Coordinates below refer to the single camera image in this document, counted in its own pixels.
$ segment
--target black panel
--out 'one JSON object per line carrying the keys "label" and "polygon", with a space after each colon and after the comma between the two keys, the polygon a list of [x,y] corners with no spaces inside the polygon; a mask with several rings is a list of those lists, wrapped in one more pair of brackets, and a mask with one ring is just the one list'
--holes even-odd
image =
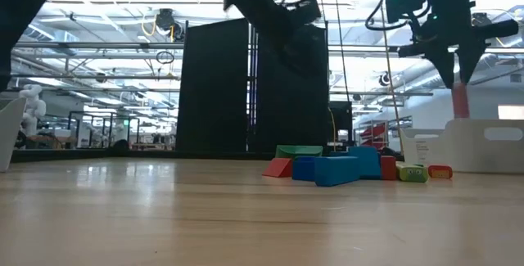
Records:
{"label": "black panel", "polygon": [[282,64],[271,45],[259,41],[255,150],[275,151],[278,144],[321,145],[328,139],[328,49],[325,29],[308,26],[296,36],[314,68],[299,72]]}
{"label": "black panel", "polygon": [[187,30],[177,151],[246,151],[247,41],[245,20]]}

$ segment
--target white bin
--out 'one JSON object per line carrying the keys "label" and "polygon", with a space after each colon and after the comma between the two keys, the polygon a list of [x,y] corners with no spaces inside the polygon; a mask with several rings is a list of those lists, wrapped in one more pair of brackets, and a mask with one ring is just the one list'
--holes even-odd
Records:
{"label": "white bin", "polygon": [[454,119],[444,130],[401,131],[407,163],[449,165],[457,172],[524,174],[524,120]]}

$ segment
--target red triangular block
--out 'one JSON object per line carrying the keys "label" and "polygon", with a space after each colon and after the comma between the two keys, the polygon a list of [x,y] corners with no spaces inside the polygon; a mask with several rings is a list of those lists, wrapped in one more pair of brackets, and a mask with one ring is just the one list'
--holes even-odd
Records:
{"label": "red triangular block", "polygon": [[285,178],[293,174],[292,159],[274,158],[269,163],[269,167],[262,173],[264,176]]}

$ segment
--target red block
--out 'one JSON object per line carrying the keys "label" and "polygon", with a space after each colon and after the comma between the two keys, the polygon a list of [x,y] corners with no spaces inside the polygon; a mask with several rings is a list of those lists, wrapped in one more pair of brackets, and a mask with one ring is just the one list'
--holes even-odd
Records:
{"label": "red block", "polygon": [[447,165],[431,165],[427,168],[427,172],[431,178],[451,179],[453,177],[453,170]]}
{"label": "red block", "polygon": [[269,163],[269,167],[262,174],[263,176],[285,178],[291,177],[293,174],[292,159],[274,158]]}
{"label": "red block", "polygon": [[394,156],[380,158],[382,180],[396,180],[396,159]]}

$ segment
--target white robot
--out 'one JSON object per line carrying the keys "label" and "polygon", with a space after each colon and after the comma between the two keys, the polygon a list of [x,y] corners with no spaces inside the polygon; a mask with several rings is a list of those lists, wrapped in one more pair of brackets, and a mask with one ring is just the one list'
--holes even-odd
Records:
{"label": "white robot", "polygon": [[42,87],[38,85],[25,85],[24,90],[19,93],[20,97],[27,99],[22,117],[22,131],[26,136],[36,135],[38,119],[42,119],[46,115],[46,102],[41,101],[38,97],[41,92]]}

